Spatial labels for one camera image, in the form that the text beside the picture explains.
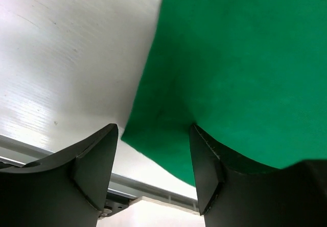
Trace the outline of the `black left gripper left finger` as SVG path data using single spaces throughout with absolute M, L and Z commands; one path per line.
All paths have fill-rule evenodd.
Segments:
M 23 167 L 1 169 L 1 226 L 96 226 L 118 142 L 109 124 Z

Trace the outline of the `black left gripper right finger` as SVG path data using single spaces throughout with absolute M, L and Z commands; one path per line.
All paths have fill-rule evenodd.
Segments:
M 190 152 L 206 226 L 326 226 L 326 160 L 258 163 L 191 125 Z

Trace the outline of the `green t-shirt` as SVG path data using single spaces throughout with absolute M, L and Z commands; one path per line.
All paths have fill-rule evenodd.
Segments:
M 193 123 L 272 167 L 326 158 L 326 0 L 162 0 L 122 140 L 194 185 Z

